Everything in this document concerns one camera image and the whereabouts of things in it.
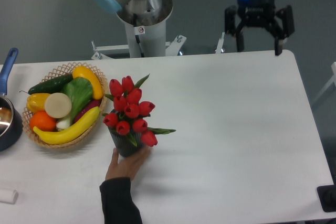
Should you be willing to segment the dark sleeved forearm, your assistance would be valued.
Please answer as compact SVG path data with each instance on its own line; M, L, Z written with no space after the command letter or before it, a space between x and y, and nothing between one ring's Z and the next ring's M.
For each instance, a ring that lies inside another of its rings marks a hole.
M131 197L130 178L108 179L99 189L105 223L143 223Z

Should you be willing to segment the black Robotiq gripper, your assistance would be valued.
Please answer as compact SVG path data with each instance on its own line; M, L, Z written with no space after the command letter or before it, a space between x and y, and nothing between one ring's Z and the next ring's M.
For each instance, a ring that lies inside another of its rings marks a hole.
M295 32L292 6L287 5L275 10L275 0L237 0L236 6L229 6L224 11L225 33L236 39L238 52L245 49L242 29L248 27L265 27L274 37L275 55L282 53L284 41ZM236 26L238 14L241 22Z

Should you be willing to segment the person's hand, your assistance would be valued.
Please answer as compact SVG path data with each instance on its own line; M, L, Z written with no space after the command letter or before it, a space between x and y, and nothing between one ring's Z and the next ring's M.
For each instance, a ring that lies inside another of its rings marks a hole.
M113 149L111 162L109 164L105 181L116 178L129 178L132 181L140 167L151 155L152 149L148 146L141 148L135 154L119 161L119 152Z

